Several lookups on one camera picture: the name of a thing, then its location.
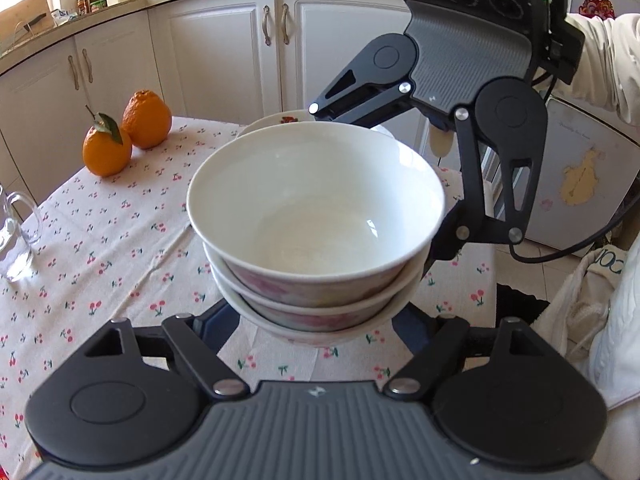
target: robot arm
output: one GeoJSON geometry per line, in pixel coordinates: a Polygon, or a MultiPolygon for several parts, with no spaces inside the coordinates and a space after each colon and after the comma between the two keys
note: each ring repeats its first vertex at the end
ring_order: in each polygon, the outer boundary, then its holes
{"type": "Polygon", "coordinates": [[[566,0],[404,0],[404,34],[371,41],[309,108],[316,119],[372,127],[411,108],[458,134],[464,198],[447,214],[430,262],[466,242],[518,244],[533,208],[545,147],[536,69],[570,84],[584,35],[565,21],[566,0]],[[505,220],[484,213],[479,143],[500,158],[505,220]],[[529,168],[522,206],[512,177],[529,168]]]}

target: table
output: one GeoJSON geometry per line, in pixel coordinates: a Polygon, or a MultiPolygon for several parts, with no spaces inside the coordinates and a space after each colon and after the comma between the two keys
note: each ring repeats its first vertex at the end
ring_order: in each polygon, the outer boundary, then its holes
{"type": "MultiPolygon", "coordinates": [[[[83,169],[40,206],[44,234],[31,271],[13,285],[0,282],[0,465],[11,480],[38,464],[24,423],[30,393],[82,341],[113,317],[159,324],[179,312],[200,314],[221,298],[185,196],[196,168],[240,130],[174,118],[169,138],[134,150],[120,174],[99,178],[83,169]]],[[[436,172],[451,208],[462,195],[460,174],[436,172]]],[[[432,316],[450,312],[492,326],[493,267],[492,246],[469,244],[452,262],[433,266],[413,301],[432,316]]],[[[315,349],[243,319],[220,357],[251,386],[267,378],[383,384],[411,354],[390,322],[338,348],[315,349]]]]}

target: cutting board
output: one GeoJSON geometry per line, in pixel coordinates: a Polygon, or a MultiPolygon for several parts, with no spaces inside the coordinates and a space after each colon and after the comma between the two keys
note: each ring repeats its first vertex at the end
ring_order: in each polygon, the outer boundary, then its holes
{"type": "MultiPolygon", "coordinates": [[[[31,27],[34,35],[55,27],[49,4],[47,0],[23,0],[13,7],[0,12],[0,41],[12,38],[15,26],[20,22],[23,24],[30,22],[36,16],[46,12],[46,17],[31,27]]],[[[23,36],[18,43],[27,41],[31,37],[30,34],[23,36]]]]}

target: floral bowl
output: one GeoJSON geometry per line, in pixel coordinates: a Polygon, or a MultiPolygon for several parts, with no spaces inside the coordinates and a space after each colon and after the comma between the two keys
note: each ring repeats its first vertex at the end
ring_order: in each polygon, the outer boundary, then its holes
{"type": "Polygon", "coordinates": [[[198,168],[186,203],[193,229],[240,282],[303,307],[379,293],[444,216],[440,179],[414,150],[322,121],[226,144],[198,168]]]}
{"type": "Polygon", "coordinates": [[[226,286],[226,284],[220,280],[215,270],[212,272],[212,275],[216,280],[222,296],[224,296],[228,304],[231,305],[240,316],[279,339],[284,339],[294,344],[310,345],[316,348],[325,348],[342,341],[349,341],[379,328],[382,324],[391,320],[393,316],[398,314],[398,312],[411,301],[422,278],[421,273],[416,274],[413,280],[398,292],[382,310],[361,324],[335,332],[302,332],[301,330],[293,330],[280,326],[261,316],[249,306],[240,294],[231,289],[231,287],[226,286]]]}
{"type": "Polygon", "coordinates": [[[234,276],[222,258],[206,244],[204,244],[204,251],[217,281],[240,294],[252,309],[269,321],[304,332],[334,332],[364,323],[382,310],[398,292],[411,283],[417,274],[422,273],[428,256],[428,250],[416,254],[388,287],[371,298],[345,306],[305,308],[277,303],[255,294],[234,276]]]}

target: kitchen cabinet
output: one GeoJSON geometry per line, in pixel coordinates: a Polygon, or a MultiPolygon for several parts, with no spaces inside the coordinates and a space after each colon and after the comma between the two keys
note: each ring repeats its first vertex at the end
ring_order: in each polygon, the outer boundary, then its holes
{"type": "Polygon", "coordinates": [[[0,131],[37,203],[82,168],[85,105],[72,38],[0,78],[0,131]]]}
{"type": "Polygon", "coordinates": [[[182,0],[149,11],[175,116],[249,124],[282,111],[274,0],[182,0]]]}
{"type": "Polygon", "coordinates": [[[0,132],[15,165],[5,167],[0,144],[0,182],[22,176],[40,204],[84,165],[82,142],[93,122],[86,106],[120,121],[140,89],[161,94],[146,11],[86,30],[9,70],[0,76],[0,132]]]}
{"type": "Polygon", "coordinates": [[[89,105],[117,121],[138,90],[162,95],[149,20],[137,12],[76,35],[89,105]]]}
{"type": "MultiPolygon", "coordinates": [[[[403,0],[277,0],[284,110],[307,108],[369,41],[404,32],[411,19],[403,0]]],[[[383,125],[422,151],[428,122],[409,110],[383,125]]],[[[438,160],[428,150],[426,158],[438,160]]]]}
{"type": "Polygon", "coordinates": [[[0,130],[0,186],[6,190],[7,186],[19,176],[18,168],[15,167],[14,160],[11,158],[11,153],[9,153],[9,149],[4,143],[2,131],[0,130]]]}

